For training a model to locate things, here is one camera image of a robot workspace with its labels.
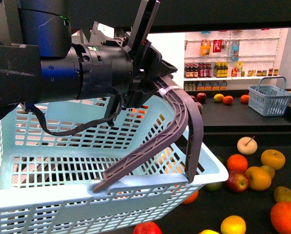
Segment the black gripper body holding handle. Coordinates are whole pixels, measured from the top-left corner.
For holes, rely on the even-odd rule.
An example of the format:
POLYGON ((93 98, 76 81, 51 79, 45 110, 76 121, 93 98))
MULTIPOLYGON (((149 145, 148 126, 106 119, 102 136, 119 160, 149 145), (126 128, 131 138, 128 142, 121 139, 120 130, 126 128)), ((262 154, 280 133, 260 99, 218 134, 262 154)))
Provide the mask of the black gripper body holding handle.
POLYGON ((143 0, 140 3, 137 16, 130 32, 125 33, 124 50, 132 63, 132 81, 127 92, 112 95, 109 99, 104 117, 113 126, 114 119, 122 108, 140 108, 157 92, 153 80, 177 71, 176 67, 162 59, 147 36, 158 11, 158 0, 143 0))

